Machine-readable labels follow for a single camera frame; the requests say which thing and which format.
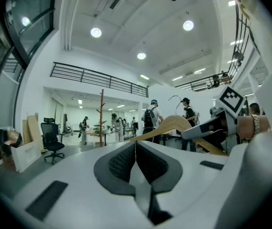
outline white box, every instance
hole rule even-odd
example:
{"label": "white box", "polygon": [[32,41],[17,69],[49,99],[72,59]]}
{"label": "white box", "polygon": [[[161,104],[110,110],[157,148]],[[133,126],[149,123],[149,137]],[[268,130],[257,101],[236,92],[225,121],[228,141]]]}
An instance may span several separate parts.
{"label": "white box", "polygon": [[40,147],[37,141],[17,148],[11,147],[11,152],[16,171],[19,173],[27,169],[41,156]]}

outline black backpack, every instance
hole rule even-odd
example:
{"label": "black backpack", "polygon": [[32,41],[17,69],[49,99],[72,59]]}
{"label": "black backpack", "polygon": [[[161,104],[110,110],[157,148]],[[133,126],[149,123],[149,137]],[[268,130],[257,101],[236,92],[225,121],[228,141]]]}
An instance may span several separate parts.
{"label": "black backpack", "polygon": [[153,107],[152,109],[147,109],[144,113],[144,128],[153,128],[154,124],[152,119],[155,118],[155,114],[153,112],[153,109],[156,107]]}

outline office chair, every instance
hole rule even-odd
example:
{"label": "office chair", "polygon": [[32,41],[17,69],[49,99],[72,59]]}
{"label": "office chair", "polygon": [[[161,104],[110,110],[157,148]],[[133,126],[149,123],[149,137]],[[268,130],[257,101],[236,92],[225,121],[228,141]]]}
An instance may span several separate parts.
{"label": "office chair", "polygon": [[44,157],[44,160],[46,162],[46,158],[52,157],[52,164],[54,165],[55,157],[65,157],[63,153],[57,153],[58,150],[65,147],[63,143],[58,142],[59,127],[54,123],[53,118],[44,118],[44,123],[41,123],[40,126],[43,132],[42,138],[45,149],[53,151],[51,155]]}

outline gray floor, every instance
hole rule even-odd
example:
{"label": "gray floor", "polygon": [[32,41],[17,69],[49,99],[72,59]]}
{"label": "gray floor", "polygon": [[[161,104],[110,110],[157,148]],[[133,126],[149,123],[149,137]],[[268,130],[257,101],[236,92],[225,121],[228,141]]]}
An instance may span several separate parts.
{"label": "gray floor", "polygon": [[[176,138],[170,138],[166,141],[166,146],[181,149],[181,140]],[[65,146],[61,153],[64,153],[66,157],[85,152],[91,149],[98,148],[98,146]],[[7,168],[4,165],[0,166],[0,192],[9,198],[13,198],[29,181],[35,178],[38,174],[44,172],[51,167],[52,158],[47,158],[47,163],[44,162],[44,156],[49,155],[50,152],[43,154],[37,161],[35,161],[29,168],[22,173],[17,173],[15,170]],[[56,158],[55,162],[60,162],[61,158]]]}

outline wristwatch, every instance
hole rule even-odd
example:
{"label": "wristwatch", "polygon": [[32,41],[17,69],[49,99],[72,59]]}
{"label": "wristwatch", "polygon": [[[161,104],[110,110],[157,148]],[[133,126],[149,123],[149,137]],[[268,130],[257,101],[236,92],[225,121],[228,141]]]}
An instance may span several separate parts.
{"label": "wristwatch", "polygon": [[256,114],[252,114],[251,116],[254,120],[254,135],[253,136],[255,136],[261,132],[261,125],[260,125],[260,120]]}

